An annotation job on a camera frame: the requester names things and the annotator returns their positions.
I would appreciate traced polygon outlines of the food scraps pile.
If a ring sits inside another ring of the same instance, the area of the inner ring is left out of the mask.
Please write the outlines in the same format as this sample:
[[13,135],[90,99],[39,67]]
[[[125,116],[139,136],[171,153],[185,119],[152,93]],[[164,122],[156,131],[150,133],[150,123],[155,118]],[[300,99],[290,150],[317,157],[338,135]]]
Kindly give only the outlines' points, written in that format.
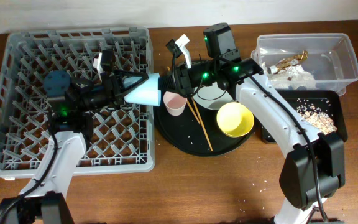
[[301,105],[296,107],[296,112],[307,122],[318,128],[322,133],[329,134],[337,131],[331,117],[314,105]]

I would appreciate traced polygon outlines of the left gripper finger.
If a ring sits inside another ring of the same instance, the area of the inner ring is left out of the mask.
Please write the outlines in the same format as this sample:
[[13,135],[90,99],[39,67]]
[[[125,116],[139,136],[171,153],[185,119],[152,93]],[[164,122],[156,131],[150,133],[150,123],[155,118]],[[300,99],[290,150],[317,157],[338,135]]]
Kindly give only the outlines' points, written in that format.
[[118,80],[118,95],[116,96],[116,104],[123,105],[125,104],[124,97],[133,92],[137,87],[143,84],[145,80],[143,79],[123,79]]
[[147,80],[149,76],[146,73],[142,72],[131,72],[126,70],[115,69],[113,74],[117,76],[123,82],[126,80],[134,80],[135,82],[139,80]]

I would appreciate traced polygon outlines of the yellow bowl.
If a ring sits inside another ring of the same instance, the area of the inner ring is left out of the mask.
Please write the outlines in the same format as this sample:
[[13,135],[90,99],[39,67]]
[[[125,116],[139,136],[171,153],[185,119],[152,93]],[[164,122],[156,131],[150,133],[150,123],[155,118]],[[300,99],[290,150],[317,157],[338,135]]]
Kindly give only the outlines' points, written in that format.
[[254,127],[254,115],[238,102],[226,103],[217,112],[216,121],[219,129],[231,138],[249,134]]

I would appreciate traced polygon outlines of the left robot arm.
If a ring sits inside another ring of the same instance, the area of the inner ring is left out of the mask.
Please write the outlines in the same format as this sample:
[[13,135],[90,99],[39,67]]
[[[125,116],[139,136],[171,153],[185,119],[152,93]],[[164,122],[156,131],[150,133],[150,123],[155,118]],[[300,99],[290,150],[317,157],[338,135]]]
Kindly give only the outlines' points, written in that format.
[[48,148],[29,183],[14,198],[0,203],[0,223],[73,223],[65,197],[79,160],[90,146],[93,120],[89,112],[120,108],[124,98],[149,79],[147,73],[103,72],[101,83],[74,78],[63,70],[43,80],[48,111]]

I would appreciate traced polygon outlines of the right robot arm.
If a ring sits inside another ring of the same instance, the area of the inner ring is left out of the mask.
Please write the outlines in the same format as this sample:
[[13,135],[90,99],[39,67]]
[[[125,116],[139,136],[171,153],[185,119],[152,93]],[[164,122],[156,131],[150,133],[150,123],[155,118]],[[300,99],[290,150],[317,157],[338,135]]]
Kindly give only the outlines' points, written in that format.
[[285,196],[274,223],[309,223],[315,213],[329,223],[324,203],[345,184],[344,141],[336,133],[324,134],[303,119],[272,86],[262,68],[251,58],[241,59],[231,28],[214,24],[203,31],[209,60],[194,62],[182,35],[169,40],[172,65],[159,87],[184,98],[217,83],[233,100],[244,105],[272,135],[285,162],[279,183]]

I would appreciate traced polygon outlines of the brown stick wrapper waste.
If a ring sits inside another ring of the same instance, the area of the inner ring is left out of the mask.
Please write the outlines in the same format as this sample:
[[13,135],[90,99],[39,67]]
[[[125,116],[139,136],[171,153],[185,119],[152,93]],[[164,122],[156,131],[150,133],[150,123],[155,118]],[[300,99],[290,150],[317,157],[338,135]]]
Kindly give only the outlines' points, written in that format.
[[284,70],[291,66],[296,66],[303,63],[308,59],[308,51],[304,50],[301,54],[296,54],[292,57],[285,58],[279,61],[276,65],[272,65],[268,68],[268,71],[271,74],[276,74],[281,70]]

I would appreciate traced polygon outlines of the white napkin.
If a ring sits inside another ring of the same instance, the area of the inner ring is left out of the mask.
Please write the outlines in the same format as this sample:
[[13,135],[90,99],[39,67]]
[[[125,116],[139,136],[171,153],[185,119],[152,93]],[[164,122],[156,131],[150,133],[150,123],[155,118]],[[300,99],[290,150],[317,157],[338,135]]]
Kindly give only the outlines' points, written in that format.
[[273,87],[276,89],[314,90],[316,88],[316,80],[314,79],[314,76],[310,72],[304,71],[301,65],[287,67],[276,74],[269,72],[265,63],[262,63],[260,66],[264,70],[264,73],[268,76],[268,79],[272,83]]

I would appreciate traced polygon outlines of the pink cup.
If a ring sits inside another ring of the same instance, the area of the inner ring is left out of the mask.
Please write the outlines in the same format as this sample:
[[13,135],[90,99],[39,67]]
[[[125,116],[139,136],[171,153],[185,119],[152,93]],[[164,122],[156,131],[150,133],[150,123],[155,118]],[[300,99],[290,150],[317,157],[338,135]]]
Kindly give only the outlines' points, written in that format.
[[179,94],[172,92],[165,92],[163,96],[163,103],[172,116],[179,116],[183,113],[188,100]]

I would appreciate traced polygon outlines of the blue cup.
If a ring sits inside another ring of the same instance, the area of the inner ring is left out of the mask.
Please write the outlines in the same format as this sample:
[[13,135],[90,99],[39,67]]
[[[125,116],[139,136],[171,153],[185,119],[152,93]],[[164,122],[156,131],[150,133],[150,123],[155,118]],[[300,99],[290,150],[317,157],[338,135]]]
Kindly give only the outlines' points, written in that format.
[[158,89],[159,73],[149,74],[149,78],[124,97],[126,103],[160,106],[162,92]]

